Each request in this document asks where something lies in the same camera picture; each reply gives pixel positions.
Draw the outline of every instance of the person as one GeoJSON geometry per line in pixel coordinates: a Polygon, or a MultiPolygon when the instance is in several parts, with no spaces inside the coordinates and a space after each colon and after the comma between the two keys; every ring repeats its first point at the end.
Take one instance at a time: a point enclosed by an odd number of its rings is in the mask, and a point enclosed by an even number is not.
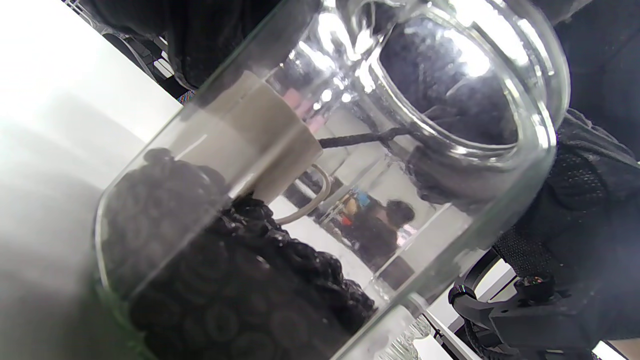
{"type": "Polygon", "coordinates": [[[402,200],[389,200],[383,206],[380,201],[368,197],[366,206],[357,206],[349,216],[349,223],[342,223],[340,233],[365,265],[374,273],[381,270],[380,278],[396,290],[414,271],[402,258],[389,261],[399,248],[398,230],[415,219],[415,212],[402,200]]]}

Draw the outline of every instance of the glass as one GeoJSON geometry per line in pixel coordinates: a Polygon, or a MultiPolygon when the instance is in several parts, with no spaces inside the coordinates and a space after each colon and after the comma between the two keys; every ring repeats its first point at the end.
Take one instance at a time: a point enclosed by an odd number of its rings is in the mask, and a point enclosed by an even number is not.
{"type": "Polygon", "coordinates": [[[405,330],[398,339],[378,355],[379,360],[420,360],[418,350],[413,346],[415,340],[431,335],[431,324],[424,315],[418,316],[415,322],[405,330]]]}
{"type": "Polygon", "coordinates": [[[548,172],[568,83],[545,26],[502,1],[283,1],[100,201],[99,290],[136,350],[390,345],[548,172]]]}

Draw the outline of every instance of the black knit fabric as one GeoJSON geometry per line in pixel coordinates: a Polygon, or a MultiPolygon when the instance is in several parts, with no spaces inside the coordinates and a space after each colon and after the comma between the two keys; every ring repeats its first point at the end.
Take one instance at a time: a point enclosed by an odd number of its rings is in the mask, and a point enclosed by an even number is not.
{"type": "Polygon", "coordinates": [[[611,216],[637,198],[640,167],[627,148],[574,110],[557,143],[556,161],[536,200],[494,248],[520,277],[551,273],[571,283],[590,268],[598,273],[630,261],[607,256],[615,243],[635,246],[629,234],[616,236],[611,216]]]}

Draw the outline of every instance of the white cable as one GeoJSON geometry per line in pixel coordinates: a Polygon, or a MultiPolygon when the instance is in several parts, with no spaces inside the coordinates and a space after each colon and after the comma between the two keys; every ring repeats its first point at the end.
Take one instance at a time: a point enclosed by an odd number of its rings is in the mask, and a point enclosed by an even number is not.
{"type": "Polygon", "coordinates": [[[316,164],[311,165],[311,167],[314,168],[322,177],[322,180],[323,180],[322,189],[320,189],[320,192],[315,198],[313,198],[313,200],[311,200],[307,205],[304,205],[300,210],[286,217],[277,219],[276,222],[278,224],[280,225],[290,224],[296,221],[297,219],[309,214],[311,211],[313,211],[313,209],[315,209],[318,205],[320,205],[320,203],[329,196],[329,193],[331,192],[331,186],[330,186],[331,179],[329,178],[329,175],[321,167],[319,167],[316,164]]]}

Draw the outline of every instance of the glass container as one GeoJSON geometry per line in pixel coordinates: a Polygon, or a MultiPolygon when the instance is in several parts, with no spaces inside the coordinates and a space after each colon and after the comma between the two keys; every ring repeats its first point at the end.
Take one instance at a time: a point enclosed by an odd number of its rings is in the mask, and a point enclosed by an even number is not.
{"type": "Polygon", "coordinates": [[[566,62],[526,3],[285,0],[105,191],[148,359],[373,358],[530,203],[566,62]]]}

